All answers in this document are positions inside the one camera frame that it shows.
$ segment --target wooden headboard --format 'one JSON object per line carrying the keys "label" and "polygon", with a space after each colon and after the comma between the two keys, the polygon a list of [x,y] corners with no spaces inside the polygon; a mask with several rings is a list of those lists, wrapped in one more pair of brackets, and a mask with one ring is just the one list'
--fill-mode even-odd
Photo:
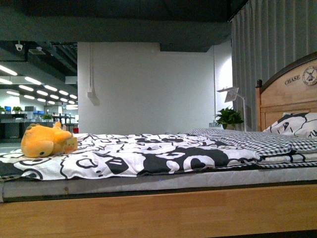
{"label": "wooden headboard", "polygon": [[258,131],[284,112],[317,112],[317,52],[286,66],[263,86],[257,86]]}

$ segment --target white lamp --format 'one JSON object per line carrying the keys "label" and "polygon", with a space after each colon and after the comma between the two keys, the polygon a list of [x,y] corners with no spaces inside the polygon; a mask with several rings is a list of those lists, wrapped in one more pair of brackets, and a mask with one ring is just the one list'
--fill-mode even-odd
{"label": "white lamp", "polygon": [[224,88],[221,90],[217,90],[217,92],[227,92],[226,99],[224,100],[225,103],[232,102],[236,100],[237,96],[240,97],[243,101],[243,121],[244,121],[244,131],[247,131],[247,122],[246,122],[246,98],[243,97],[241,94],[238,93],[239,88],[238,87],[231,87],[231,88]]}

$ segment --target bedpost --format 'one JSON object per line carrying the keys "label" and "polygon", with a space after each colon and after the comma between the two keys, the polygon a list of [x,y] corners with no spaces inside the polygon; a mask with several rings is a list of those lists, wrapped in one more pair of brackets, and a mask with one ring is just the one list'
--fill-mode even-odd
{"label": "bedpost", "polygon": [[262,87],[262,80],[259,79],[257,81],[257,86],[256,86],[256,98],[257,98],[257,131],[262,131],[261,125],[261,93],[260,93],[260,88]]}

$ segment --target security camera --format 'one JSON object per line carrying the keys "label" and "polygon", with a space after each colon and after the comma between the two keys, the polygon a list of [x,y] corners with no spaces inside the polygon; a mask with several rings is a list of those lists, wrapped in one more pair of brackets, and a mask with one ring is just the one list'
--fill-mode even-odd
{"label": "security camera", "polygon": [[16,47],[16,49],[17,49],[18,51],[21,51],[22,48],[23,48],[23,45],[20,44],[20,42],[18,42],[18,44],[15,44],[15,47]]}

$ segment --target yellow plush toy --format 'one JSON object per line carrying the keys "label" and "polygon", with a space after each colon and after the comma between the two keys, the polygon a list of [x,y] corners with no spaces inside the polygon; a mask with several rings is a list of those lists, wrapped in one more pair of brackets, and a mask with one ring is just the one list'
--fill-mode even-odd
{"label": "yellow plush toy", "polygon": [[62,130],[59,121],[53,128],[31,124],[23,135],[21,149],[30,158],[68,154],[77,150],[77,138]]}

